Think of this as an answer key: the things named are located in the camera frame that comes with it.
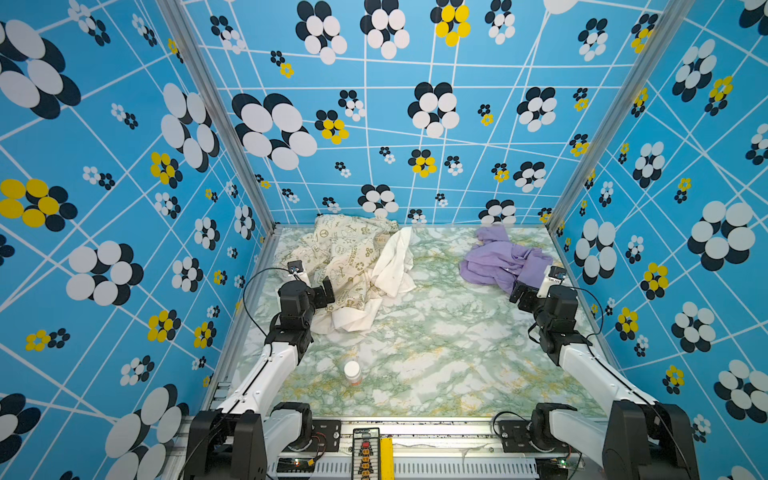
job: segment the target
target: purple cloth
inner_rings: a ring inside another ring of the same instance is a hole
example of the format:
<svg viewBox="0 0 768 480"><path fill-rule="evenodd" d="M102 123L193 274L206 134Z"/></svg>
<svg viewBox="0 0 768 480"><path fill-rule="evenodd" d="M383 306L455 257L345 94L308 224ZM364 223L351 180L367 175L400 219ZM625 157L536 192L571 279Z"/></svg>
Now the purple cloth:
<svg viewBox="0 0 768 480"><path fill-rule="evenodd" d="M510 242L501 225L478 228L477 235L483 244L473 247L458 265L464 280L478 285L497 283L506 293L512 293L516 280L535 288L541 286L552 257L540 248Z"/></svg>

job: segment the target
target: white cloth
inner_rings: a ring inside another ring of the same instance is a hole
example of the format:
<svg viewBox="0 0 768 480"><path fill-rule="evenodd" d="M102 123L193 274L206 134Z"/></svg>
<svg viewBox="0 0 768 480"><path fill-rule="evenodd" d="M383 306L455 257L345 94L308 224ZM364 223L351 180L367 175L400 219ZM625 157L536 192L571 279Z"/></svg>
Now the white cloth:
<svg viewBox="0 0 768 480"><path fill-rule="evenodd" d="M412 228L406 227L389 238L373 270L366 271L366 279L379 291L376 289L369 291L369 298L363 310L351 306L333 310L331 312L333 328L344 329L347 332L370 330L382 305L381 293L395 297L416 288L413 279L407 274L413 268L413 254L409 249L411 233Z"/></svg>
<svg viewBox="0 0 768 480"><path fill-rule="evenodd" d="M409 243L415 235L410 227L397 229L396 222L380 218L322 215L315 231L280 261L302 260L313 285L325 276L331 280L336 302L315 313L314 333L371 329L383 296L415 287L406 273L413 267Z"/></svg>

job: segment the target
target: circuit board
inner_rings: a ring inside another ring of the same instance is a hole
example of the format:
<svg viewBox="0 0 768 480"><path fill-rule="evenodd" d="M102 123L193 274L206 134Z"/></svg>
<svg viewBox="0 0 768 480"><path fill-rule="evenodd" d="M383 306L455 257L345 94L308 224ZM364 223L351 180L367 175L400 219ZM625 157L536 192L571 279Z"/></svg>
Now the circuit board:
<svg viewBox="0 0 768 480"><path fill-rule="evenodd" d="M381 480L379 429L354 429L352 433L352 480Z"/></svg>

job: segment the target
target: green marble surface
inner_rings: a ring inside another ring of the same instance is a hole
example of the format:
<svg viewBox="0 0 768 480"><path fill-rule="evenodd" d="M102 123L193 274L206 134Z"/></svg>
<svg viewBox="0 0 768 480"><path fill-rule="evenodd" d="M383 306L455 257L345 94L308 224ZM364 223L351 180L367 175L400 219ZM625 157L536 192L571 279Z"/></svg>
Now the green marble surface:
<svg viewBox="0 0 768 480"><path fill-rule="evenodd" d="M314 335L302 362L288 377L277 402L306 402L313 414L375 416L489 416L501 410L530 415L537 402L563 402L586 416L604 416L584 388L531 342L531 314L508 302L497 286L472 285L458 262L477 244L477 227L421 227L411 245L416 289L385 299L366 333ZM313 231L283 229L275 258ZM544 228L509 228L510 239L540 247L556 259ZM265 327L278 311L276 291L284 280L266 279L254 318ZM578 328L591 333L584 313ZM245 339L235 385L263 347L255 327ZM363 372L351 386L344 364L357 360Z"/></svg>

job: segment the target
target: blue patterned wallpaper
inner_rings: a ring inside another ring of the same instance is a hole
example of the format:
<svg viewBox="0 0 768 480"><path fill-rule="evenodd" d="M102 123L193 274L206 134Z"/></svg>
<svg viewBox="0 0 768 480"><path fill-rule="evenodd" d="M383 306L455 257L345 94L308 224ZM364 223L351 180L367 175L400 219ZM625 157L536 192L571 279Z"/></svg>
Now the blue patterned wallpaper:
<svg viewBox="0 0 768 480"><path fill-rule="evenodd" d="M666 0L182 3L276 221L540 224Z"/></svg>
<svg viewBox="0 0 768 480"><path fill-rule="evenodd" d="M768 475L766 8L694 4L556 228L621 371L688 413L702 478Z"/></svg>
<svg viewBox="0 0 768 480"><path fill-rule="evenodd" d="M0 91L0 478L154 478L263 229L154 2L6 2Z"/></svg>

